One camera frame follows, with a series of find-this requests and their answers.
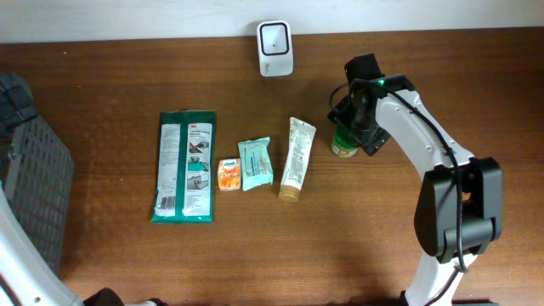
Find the white tube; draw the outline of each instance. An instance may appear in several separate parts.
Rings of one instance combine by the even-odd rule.
[[[281,177],[279,197],[283,201],[296,202],[303,188],[316,128],[293,117],[290,122],[289,153]]]

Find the tube cap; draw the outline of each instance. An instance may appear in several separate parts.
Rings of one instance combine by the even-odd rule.
[[[300,195],[300,189],[297,187],[282,185],[280,187],[280,194],[278,195],[283,201],[294,203],[298,201],[298,195]]]

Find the teal packet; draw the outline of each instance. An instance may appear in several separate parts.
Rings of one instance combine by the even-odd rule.
[[[269,143],[270,137],[238,143],[241,159],[241,182],[244,191],[274,182],[272,164],[266,149]]]
[[[212,222],[214,110],[161,113],[152,223]]]

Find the green can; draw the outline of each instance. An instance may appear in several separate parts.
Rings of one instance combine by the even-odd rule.
[[[357,140],[349,135],[349,130],[342,124],[338,125],[332,136],[331,149],[334,154],[340,157],[351,157],[357,153],[358,145]]]

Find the can label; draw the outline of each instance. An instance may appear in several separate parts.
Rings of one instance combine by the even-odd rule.
[[[354,156],[355,153],[357,153],[357,149],[359,148],[355,148],[355,149],[340,149],[336,146],[336,144],[332,144],[331,145],[332,147],[332,151],[340,156],[340,157],[351,157],[351,156]]]

